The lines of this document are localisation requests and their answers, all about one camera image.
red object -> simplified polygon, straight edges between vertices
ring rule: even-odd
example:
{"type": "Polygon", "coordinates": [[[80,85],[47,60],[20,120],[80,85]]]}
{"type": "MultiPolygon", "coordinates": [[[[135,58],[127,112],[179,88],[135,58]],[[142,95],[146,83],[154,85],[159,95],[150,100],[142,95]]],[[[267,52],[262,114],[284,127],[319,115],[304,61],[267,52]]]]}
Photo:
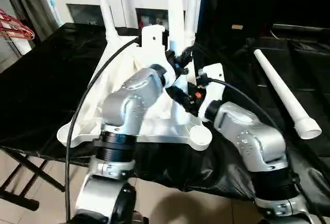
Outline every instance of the red object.
{"type": "Polygon", "coordinates": [[[19,20],[0,9],[0,37],[4,36],[33,40],[35,33],[19,20]]]}
{"type": "Polygon", "coordinates": [[[202,94],[200,92],[195,93],[195,96],[196,96],[197,99],[202,98],[202,94]]]}

black cable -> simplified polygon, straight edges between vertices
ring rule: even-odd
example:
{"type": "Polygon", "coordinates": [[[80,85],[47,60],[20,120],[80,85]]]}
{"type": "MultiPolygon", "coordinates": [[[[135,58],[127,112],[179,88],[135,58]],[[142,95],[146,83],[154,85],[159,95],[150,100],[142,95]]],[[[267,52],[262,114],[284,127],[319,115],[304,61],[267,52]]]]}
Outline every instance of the black cable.
{"type": "MultiPolygon", "coordinates": [[[[267,119],[269,120],[269,122],[273,125],[274,128],[276,128],[279,132],[280,129],[277,126],[276,122],[273,120],[273,118],[261,107],[259,106],[255,101],[253,101],[250,97],[248,97],[245,93],[243,93],[241,90],[239,90],[238,88],[234,87],[233,85],[221,81],[221,80],[217,80],[217,79],[212,79],[212,78],[207,78],[209,81],[212,82],[216,82],[222,85],[225,85],[226,87],[229,87],[233,90],[235,90],[236,92],[238,92],[239,94],[241,94],[242,96],[244,96],[250,103],[252,103],[265,117],[267,117],[267,119]]],[[[287,152],[287,146],[286,146],[286,155],[287,155],[287,161],[288,161],[288,167],[291,170],[292,174],[296,174],[293,170],[292,167],[292,162],[291,162],[291,158],[289,157],[289,154],[287,152]]],[[[312,202],[312,200],[308,197],[307,193],[305,192],[305,190],[303,189],[299,179],[298,180],[294,180],[294,183],[296,184],[298,190],[302,193],[303,197],[306,199],[307,204],[312,208],[312,210],[314,211],[314,213],[316,214],[316,216],[318,217],[318,219],[320,220],[321,224],[326,224],[326,221],[324,220],[323,216],[320,214],[318,208],[316,207],[316,205],[312,202]]]]}
{"type": "Polygon", "coordinates": [[[118,56],[119,53],[121,53],[125,48],[129,47],[130,45],[134,44],[134,43],[138,43],[139,39],[135,38],[131,41],[129,41],[128,43],[126,43],[125,45],[123,45],[119,50],[117,50],[106,62],[105,64],[101,67],[101,69],[95,74],[94,78],[90,81],[90,83],[88,84],[84,94],[82,95],[80,102],[78,104],[77,110],[74,113],[72,120],[71,120],[71,124],[70,124],[70,128],[69,128],[69,133],[68,133],[68,138],[67,138],[67,154],[65,156],[65,213],[66,213],[66,219],[67,219],[67,223],[69,223],[70,219],[71,219],[71,213],[70,213],[70,156],[69,156],[69,152],[70,152],[70,145],[71,145],[71,138],[72,138],[72,133],[73,133],[73,128],[74,125],[77,121],[78,118],[78,114],[81,110],[81,107],[84,103],[84,100],[87,96],[87,94],[89,93],[89,91],[91,90],[91,88],[93,87],[93,85],[95,84],[95,82],[97,81],[97,79],[99,78],[99,76],[102,74],[102,72],[104,71],[104,69],[109,65],[109,63],[116,57],[118,56]]]}
{"type": "Polygon", "coordinates": [[[276,128],[278,131],[280,131],[279,127],[277,126],[276,122],[273,120],[273,118],[261,107],[259,106],[254,100],[252,100],[250,97],[248,97],[244,92],[240,91],[238,88],[234,87],[233,85],[217,79],[208,78],[209,81],[213,81],[222,85],[225,85],[226,87],[229,87],[233,90],[235,90],[237,93],[241,94],[245,99],[247,99],[251,104],[253,104],[272,124],[274,128],[276,128]]]}

white pvc pipe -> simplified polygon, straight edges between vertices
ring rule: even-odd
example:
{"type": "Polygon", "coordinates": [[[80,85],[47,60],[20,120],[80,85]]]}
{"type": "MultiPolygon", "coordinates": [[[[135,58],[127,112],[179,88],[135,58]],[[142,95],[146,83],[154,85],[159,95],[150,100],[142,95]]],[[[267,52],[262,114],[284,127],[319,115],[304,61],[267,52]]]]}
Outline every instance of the white pvc pipe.
{"type": "MultiPolygon", "coordinates": [[[[185,21],[182,0],[168,0],[169,10],[169,30],[170,49],[180,56],[185,49],[185,21]]],[[[174,86],[188,92],[188,80],[186,75],[182,75],[176,80],[174,86]]],[[[190,116],[185,109],[173,101],[171,116],[178,125],[189,123],[190,116]]]]}
{"type": "Polygon", "coordinates": [[[106,33],[105,33],[106,39],[109,42],[111,39],[118,38],[118,33],[114,27],[113,18],[108,1],[100,0],[100,7],[106,29],[106,33]]]}
{"type": "Polygon", "coordinates": [[[197,0],[188,0],[188,8],[186,11],[185,34],[186,46],[191,46],[195,40],[195,23],[196,23],[197,0]]]}
{"type": "Polygon", "coordinates": [[[266,73],[268,79],[275,88],[277,94],[282,100],[284,106],[288,110],[292,120],[294,121],[294,128],[301,139],[313,139],[319,136],[322,132],[319,125],[314,119],[308,116],[305,109],[301,106],[294,94],[290,91],[288,86],[284,83],[271,63],[267,60],[261,50],[254,51],[254,55],[259,61],[261,67],[266,73]]]}
{"type": "Polygon", "coordinates": [[[180,56],[185,49],[185,21],[182,0],[168,0],[170,49],[180,56]]]}
{"type": "MultiPolygon", "coordinates": [[[[197,0],[188,0],[188,8],[185,20],[185,47],[193,46],[195,43],[195,23],[196,23],[197,0]]],[[[187,75],[188,82],[196,85],[196,75],[194,62],[187,65],[189,73],[187,75]]]]}

table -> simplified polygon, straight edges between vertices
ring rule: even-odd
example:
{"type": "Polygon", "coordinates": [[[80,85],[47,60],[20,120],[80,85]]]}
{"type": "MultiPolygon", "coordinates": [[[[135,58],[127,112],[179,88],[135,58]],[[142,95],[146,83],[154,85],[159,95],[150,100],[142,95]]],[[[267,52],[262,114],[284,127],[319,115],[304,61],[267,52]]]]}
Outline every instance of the table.
{"type": "MultiPolygon", "coordinates": [[[[136,32],[123,29],[120,34],[136,32]]],[[[0,149],[64,161],[65,147],[57,141],[56,132],[71,119],[94,72],[106,46],[104,33],[102,27],[65,24],[0,74],[4,96],[0,98],[3,126],[0,149]]],[[[312,141],[298,139],[291,118],[249,50],[236,53],[230,61],[196,52],[195,64],[201,67],[222,62],[226,81],[246,92],[272,115],[291,141],[290,155],[303,187],[312,193],[310,198],[326,216],[330,208],[330,88],[327,84],[330,53],[315,49],[317,45],[307,45],[302,48],[299,44],[289,46],[287,41],[261,39],[251,47],[262,49],[321,126],[322,135],[312,141]]],[[[231,90],[225,90],[224,99],[260,115],[231,90]]],[[[137,144],[135,177],[181,191],[252,200],[253,187],[240,155],[229,141],[212,133],[209,148],[202,152],[182,144],[137,144]]],[[[71,149],[72,163],[87,166],[92,153],[92,143],[80,144],[71,149]]]]}

tiled floor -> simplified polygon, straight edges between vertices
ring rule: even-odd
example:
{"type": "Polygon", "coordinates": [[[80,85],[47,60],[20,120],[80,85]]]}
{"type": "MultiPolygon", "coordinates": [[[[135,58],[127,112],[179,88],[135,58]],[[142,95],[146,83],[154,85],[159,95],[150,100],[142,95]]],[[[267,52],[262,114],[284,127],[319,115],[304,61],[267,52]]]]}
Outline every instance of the tiled floor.
{"type": "MultiPolygon", "coordinates": [[[[42,160],[31,159],[40,165],[42,160]]],[[[17,162],[0,151],[0,184],[16,167],[17,162]]],[[[45,168],[52,177],[64,183],[64,164],[49,162],[45,168]]],[[[86,168],[71,166],[72,208],[86,175],[86,168]]],[[[24,169],[8,189],[19,193],[32,173],[24,169]]],[[[150,224],[255,224],[260,215],[248,202],[231,201],[201,192],[183,193],[177,189],[143,180],[130,179],[137,190],[136,210],[150,219],[150,224]]],[[[0,224],[59,224],[65,222],[64,193],[38,179],[27,194],[38,200],[37,211],[29,211],[0,200],[0,224]]]]}

